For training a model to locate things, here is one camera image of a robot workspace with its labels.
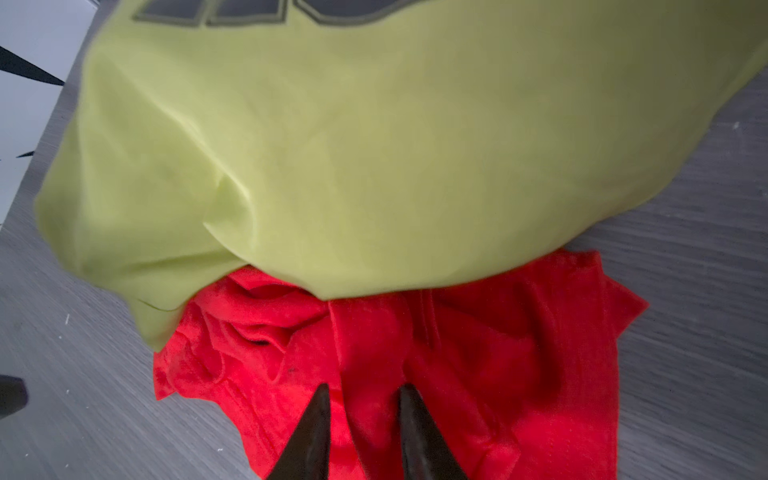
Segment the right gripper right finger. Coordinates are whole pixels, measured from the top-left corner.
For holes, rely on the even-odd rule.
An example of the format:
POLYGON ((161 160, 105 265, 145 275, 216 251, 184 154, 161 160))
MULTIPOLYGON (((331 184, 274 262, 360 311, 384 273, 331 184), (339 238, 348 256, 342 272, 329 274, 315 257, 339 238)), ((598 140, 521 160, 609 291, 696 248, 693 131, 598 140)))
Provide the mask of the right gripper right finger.
POLYGON ((405 480, 467 480, 418 390, 399 389, 398 420, 405 480))

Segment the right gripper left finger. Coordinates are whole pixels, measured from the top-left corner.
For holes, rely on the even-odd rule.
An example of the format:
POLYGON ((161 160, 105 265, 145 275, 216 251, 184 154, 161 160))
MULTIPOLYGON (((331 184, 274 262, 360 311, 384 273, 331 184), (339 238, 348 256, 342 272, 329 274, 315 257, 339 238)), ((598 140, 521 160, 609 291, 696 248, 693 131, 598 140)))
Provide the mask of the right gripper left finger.
POLYGON ((327 480, 331 400, 327 384, 313 393, 267 480, 327 480))

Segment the red cloth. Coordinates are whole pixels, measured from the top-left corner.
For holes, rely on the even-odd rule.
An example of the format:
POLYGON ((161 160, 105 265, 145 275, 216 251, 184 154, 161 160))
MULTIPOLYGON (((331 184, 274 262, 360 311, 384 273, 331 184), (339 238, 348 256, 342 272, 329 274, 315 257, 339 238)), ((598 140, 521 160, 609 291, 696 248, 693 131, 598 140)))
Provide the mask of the red cloth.
POLYGON ((613 479, 617 341, 646 307, 595 252, 339 300, 245 267, 188 302, 154 357, 155 394, 217 404, 259 476, 324 384, 330 477, 401 478, 397 398, 410 384, 472 479, 613 479))

